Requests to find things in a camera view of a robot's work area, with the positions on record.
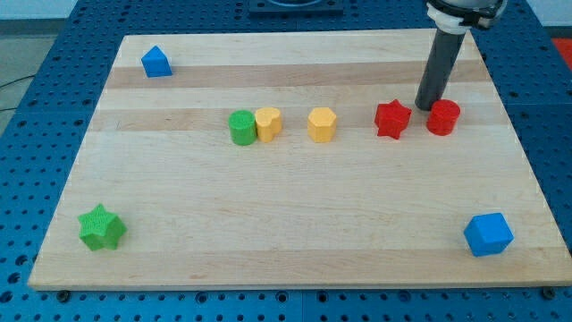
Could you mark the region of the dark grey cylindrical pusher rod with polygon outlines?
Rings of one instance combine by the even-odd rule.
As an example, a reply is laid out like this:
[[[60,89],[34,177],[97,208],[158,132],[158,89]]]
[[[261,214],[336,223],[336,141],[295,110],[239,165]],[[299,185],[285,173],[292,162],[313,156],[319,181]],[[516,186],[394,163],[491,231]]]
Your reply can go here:
[[[436,31],[416,93],[415,104],[420,110],[431,111],[433,104],[442,98],[464,37],[464,34]]]

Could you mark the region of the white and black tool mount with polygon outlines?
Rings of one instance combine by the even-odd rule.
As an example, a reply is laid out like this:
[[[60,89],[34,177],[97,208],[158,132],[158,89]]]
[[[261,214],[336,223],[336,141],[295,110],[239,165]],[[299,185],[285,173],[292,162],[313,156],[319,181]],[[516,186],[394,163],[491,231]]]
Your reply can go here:
[[[428,16],[437,28],[463,35],[471,28],[490,29],[504,14],[508,0],[426,0]]]

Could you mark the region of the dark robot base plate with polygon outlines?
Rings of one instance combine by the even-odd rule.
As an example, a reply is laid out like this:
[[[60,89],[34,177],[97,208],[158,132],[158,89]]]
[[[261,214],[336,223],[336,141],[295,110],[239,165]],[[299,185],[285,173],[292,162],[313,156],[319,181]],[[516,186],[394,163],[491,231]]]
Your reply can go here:
[[[341,15],[343,0],[248,0],[250,17],[328,13]]]

